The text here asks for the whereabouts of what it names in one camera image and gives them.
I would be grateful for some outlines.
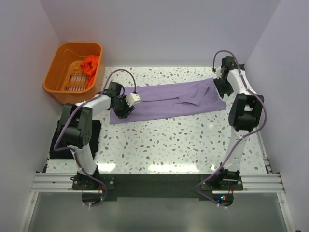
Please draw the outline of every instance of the speckled white table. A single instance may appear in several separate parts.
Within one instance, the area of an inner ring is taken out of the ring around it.
[[[119,67],[107,67],[106,76]],[[138,86],[162,85],[213,78],[211,68],[125,67]],[[131,77],[120,72],[112,78],[133,86]],[[229,142],[228,112],[234,95],[224,97],[227,110],[154,121],[110,124],[109,111],[94,119],[102,122],[95,157],[100,173],[212,173],[225,158]],[[73,159],[50,159],[47,173],[75,173]],[[242,156],[242,174],[265,174],[263,150],[252,135]]]

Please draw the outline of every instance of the lavender shirt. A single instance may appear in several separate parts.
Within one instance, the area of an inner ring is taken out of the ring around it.
[[[134,88],[125,88],[125,93]],[[137,87],[142,102],[126,119],[119,119],[111,110],[111,124],[149,121],[198,113],[225,110],[212,78],[180,84]]]

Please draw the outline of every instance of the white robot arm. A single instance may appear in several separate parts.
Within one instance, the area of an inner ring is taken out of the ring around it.
[[[120,84],[111,82],[103,94],[97,94],[92,101],[79,109],[63,134],[63,139],[71,148],[78,164],[80,174],[86,175],[83,171],[85,170],[89,175],[93,175],[97,169],[89,146],[92,135],[92,117],[104,110],[113,109],[119,118],[126,118],[134,110],[134,105],[141,102],[141,97],[136,93],[130,93],[127,96],[120,95],[121,88]],[[57,128],[59,134],[71,113],[82,104],[84,102],[64,105]]]
[[[242,140],[235,147],[223,166],[223,169],[218,172],[217,178],[214,178],[214,181],[238,181],[241,157],[248,140],[248,137],[243,138],[243,136],[253,131],[254,127],[259,124],[263,109],[261,103],[253,96],[256,92],[251,88],[246,78],[243,65],[240,67],[242,78],[236,67],[234,58],[225,57],[222,59],[221,67],[216,69],[217,78],[214,82],[220,96],[223,97],[224,94],[230,95],[233,92],[236,93],[228,117],[228,122],[231,126],[231,136],[225,159],[230,154],[230,151],[237,141],[240,138],[242,138]],[[258,97],[264,101],[262,95],[258,95]]]

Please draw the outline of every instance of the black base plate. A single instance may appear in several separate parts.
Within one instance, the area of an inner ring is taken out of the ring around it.
[[[200,181],[205,180],[210,174],[207,175],[200,175]],[[242,191],[243,185],[242,185],[242,179],[239,176],[237,181],[220,181],[217,183],[217,185],[210,184],[209,182],[201,185],[202,191],[218,191],[218,190],[226,190],[229,191],[233,187],[233,190],[235,191]]]
[[[207,176],[200,174],[95,174],[96,178],[106,184],[107,201],[116,201],[118,197],[207,200],[195,191],[195,186]],[[99,190],[98,184],[84,175],[78,174],[73,179],[72,190]],[[205,186],[203,185],[200,190],[212,199],[214,199],[213,190],[228,190],[228,188],[212,189],[210,187],[205,189]],[[242,184],[234,188],[234,190],[242,189]]]

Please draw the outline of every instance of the white wall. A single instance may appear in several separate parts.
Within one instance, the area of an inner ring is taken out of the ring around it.
[[[246,63],[252,87],[265,97],[266,151],[302,231],[309,231],[308,9],[307,0],[282,0]]]
[[[98,41],[107,65],[244,62],[280,0],[40,0],[61,41]]]
[[[0,231],[16,232],[60,105],[42,87],[58,39],[37,0],[0,2]]]

